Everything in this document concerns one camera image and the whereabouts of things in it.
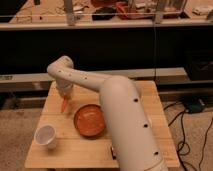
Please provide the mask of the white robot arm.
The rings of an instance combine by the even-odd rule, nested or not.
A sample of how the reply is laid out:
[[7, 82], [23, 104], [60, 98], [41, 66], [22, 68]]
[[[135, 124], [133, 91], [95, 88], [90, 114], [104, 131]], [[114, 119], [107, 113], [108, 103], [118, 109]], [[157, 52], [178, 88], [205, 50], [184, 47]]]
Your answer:
[[68, 56], [52, 62], [47, 72], [63, 95], [68, 94], [72, 84], [99, 93], [120, 171], [168, 171], [140, 100], [140, 91], [131, 79], [76, 70]]

